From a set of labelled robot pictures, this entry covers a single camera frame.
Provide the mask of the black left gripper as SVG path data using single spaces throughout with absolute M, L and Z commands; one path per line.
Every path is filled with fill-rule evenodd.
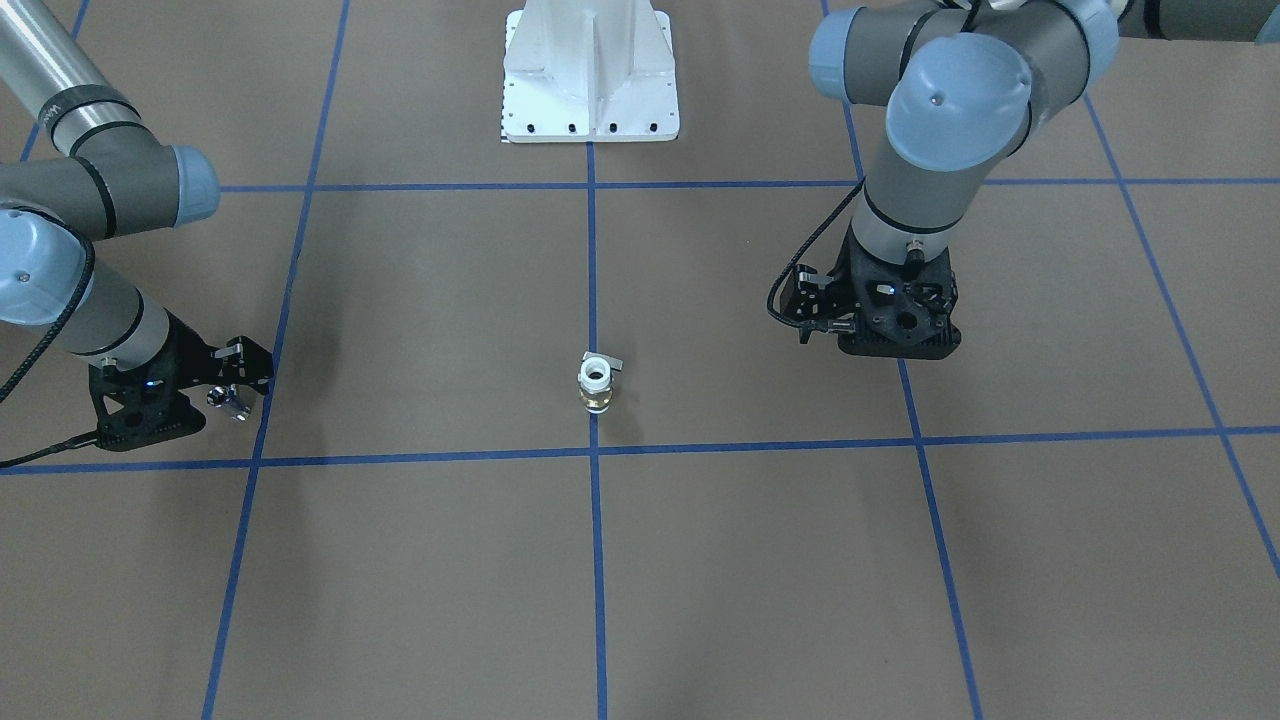
M 910 270 L 873 256 L 849 231 L 829 274 L 795 266 L 799 343 L 827 333 L 850 355 L 946 359 L 963 342 L 952 323 L 957 284 L 950 251 Z

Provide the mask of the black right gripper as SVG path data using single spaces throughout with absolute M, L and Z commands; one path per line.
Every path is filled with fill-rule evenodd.
M 215 347 L 175 316 L 168 319 L 164 345 L 141 366 L 90 369 L 93 446 L 125 452 L 202 430 L 206 416 L 186 393 L 191 388 L 215 386 L 216 401 L 270 395 L 275 363 L 265 347 L 246 336 Z

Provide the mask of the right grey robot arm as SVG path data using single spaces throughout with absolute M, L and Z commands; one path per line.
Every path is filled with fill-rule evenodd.
M 38 338 L 3 395 L 54 346 L 86 363 L 95 427 L 49 454 L 192 436 L 206 424 L 192 388 L 250 419 L 270 395 L 271 354 L 244 336 L 207 343 L 95 249 L 210 218 L 221 197 L 212 164 L 160 142 L 44 3 L 3 3 L 1 36 L 3 82 L 58 150 L 3 167 L 1 316 Z

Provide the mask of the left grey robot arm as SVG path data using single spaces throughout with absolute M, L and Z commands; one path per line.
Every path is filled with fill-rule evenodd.
M 948 246 L 989 173 L 1103 77 L 1121 38 L 1274 44 L 1275 1 L 901 1 L 829 13 L 809 74 L 884 109 L 884 143 L 837 210 L 827 273 L 794 256 L 769 314 L 801 342 L 941 360 L 963 340 Z

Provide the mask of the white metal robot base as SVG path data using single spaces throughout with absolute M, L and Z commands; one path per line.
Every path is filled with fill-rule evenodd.
M 500 140 L 639 143 L 680 135 L 672 22 L 649 1 L 527 1 L 504 20 Z

